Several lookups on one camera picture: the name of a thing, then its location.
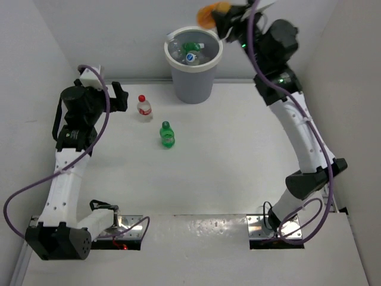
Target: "green soda bottle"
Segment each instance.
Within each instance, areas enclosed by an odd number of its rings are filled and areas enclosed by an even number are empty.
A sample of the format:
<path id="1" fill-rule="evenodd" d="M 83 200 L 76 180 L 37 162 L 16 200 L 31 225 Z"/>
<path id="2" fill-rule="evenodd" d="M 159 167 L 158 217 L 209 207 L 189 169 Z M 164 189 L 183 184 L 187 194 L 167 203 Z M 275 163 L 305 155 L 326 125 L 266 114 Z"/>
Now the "green soda bottle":
<path id="1" fill-rule="evenodd" d="M 185 50 L 185 54 L 189 53 L 190 51 L 199 52 L 200 49 L 202 49 L 203 47 L 204 47 L 203 43 L 200 44 L 200 43 L 189 42 L 189 43 L 183 44 L 183 49 Z"/>
<path id="2" fill-rule="evenodd" d="M 171 148 L 174 145 L 174 132 L 168 121 L 164 121 L 161 126 L 161 143 L 164 147 Z"/>

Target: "clear plastic bottle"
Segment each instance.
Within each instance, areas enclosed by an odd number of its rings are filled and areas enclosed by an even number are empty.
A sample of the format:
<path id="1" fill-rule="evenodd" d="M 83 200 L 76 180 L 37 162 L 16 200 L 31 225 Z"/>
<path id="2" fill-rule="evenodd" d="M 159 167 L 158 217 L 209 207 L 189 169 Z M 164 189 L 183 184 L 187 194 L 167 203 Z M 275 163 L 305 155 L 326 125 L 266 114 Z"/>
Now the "clear plastic bottle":
<path id="1" fill-rule="evenodd" d="M 190 51 L 186 54 L 186 64 L 189 66 L 198 66 L 204 64 L 204 55 L 198 51 Z"/>
<path id="2" fill-rule="evenodd" d="M 167 41 L 168 41 L 168 52 L 171 55 L 171 57 L 178 61 L 179 63 L 184 64 L 185 63 L 185 51 L 182 47 L 182 44 L 179 42 L 179 40 L 175 38 L 170 38 L 171 34 L 167 35 Z"/>
<path id="3" fill-rule="evenodd" d="M 144 95 L 140 95 L 138 99 L 138 112 L 140 114 L 139 120 L 141 122 L 150 122 L 154 118 L 150 103 L 145 99 Z"/>

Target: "white tabletop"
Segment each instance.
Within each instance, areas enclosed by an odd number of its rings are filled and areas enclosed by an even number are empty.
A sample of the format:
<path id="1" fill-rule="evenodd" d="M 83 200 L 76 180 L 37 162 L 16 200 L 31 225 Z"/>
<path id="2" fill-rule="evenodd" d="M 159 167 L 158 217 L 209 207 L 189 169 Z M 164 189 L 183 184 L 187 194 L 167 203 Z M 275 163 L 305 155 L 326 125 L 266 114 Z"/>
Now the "white tabletop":
<path id="1" fill-rule="evenodd" d="M 250 250 L 245 216 L 153 216 L 141 251 L 92 250 L 85 261 L 33 253 L 23 286 L 366 286 L 345 214 L 296 250 Z"/>
<path id="2" fill-rule="evenodd" d="M 299 169 L 282 126 L 252 83 L 215 84 L 198 105 L 179 101 L 172 84 L 123 88 L 129 109 L 110 115 L 94 149 L 79 219 L 89 214 L 91 199 L 118 204 L 126 215 L 252 213 L 265 200 L 275 203 L 285 177 Z M 152 105 L 152 122 L 137 120 L 140 94 Z M 159 136 L 165 120 L 176 138 L 169 150 Z"/>
<path id="3" fill-rule="evenodd" d="M 125 215 L 151 215 L 142 250 L 92 250 L 85 261 L 44 262 L 33 253 L 24 286 L 367 285 L 344 214 L 330 214 L 304 250 L 249 249 L 244 214 L 275 203 L 285 177 L 298 170 L 253 84 L 215 84 L 200 105 L 181 103 L 171 84 L 123 88 L 129 109 L 110 116 L 94 149 L 78 217 L 90 212 L 91 199 L 118 204 Z M 136 120 L 140 94 L 152 104 L 150 123 Z M 176 137 L 169 150 L 160 144 L 164 120 Z M 301 212 L 301 222 L 316 208 Z"/>

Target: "white wall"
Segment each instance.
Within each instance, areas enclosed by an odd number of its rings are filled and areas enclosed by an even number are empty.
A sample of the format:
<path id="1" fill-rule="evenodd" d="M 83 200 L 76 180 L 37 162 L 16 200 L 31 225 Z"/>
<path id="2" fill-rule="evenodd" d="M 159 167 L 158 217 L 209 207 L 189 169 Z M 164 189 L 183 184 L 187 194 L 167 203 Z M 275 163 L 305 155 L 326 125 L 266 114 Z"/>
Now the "white wall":
<path id="1" fill-rule="evenodd" d="M 60 92 L 74 70 L 31 1 L 1 1 L 0 9 L 0 207 L 16 190 L 52 172 L 51 136 Z M 24 232 L 40 213 L 49 190 L 44 184 L 15 198 L 10 217 Z M 8 285 L 21 239 L 0 217 L 0 285 Z"/>
<path id="2" fill-rule="evenodd" d="M 196 25 L 197 11 L 216 0 L 34 0 L 72 66 L 101 63 L 108 78 L 166 78 L 165 35 Z M 243 4 L 246 0 L 231 1 Z M 260 5 L 273 2 L 261 0 Z M 337 0 L 278 0 L 267 10 L 269 23 L 285 18 L 299 27 L 300 49 L 291 66 L 307 66 Z M 218 77 L 253 78 L 237 43 L 225 45 Z"/>
<path id="3" fill-rule="evenodd" d="M 381 285 L 380 11 L 378 0 L 340 1 L 304 80 L 325 141 L 348 162 L 335 188 L 371 285 Z"/>

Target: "red-capped bottle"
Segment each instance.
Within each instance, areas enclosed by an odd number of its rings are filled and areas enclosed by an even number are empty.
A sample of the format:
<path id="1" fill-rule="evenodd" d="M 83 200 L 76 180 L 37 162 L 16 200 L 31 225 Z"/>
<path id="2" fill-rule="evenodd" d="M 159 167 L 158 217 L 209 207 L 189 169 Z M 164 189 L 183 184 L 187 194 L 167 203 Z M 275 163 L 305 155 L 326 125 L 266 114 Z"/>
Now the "red-capped bottle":
<path id="1" fill-rule="evenodd" d="M 138 99 L 138 112 L 140 114 L 140 120 L 142 122 L 150 122 L 154 118 L 150 103 L 145 99 L 144 95 L 140 95 Z"/>

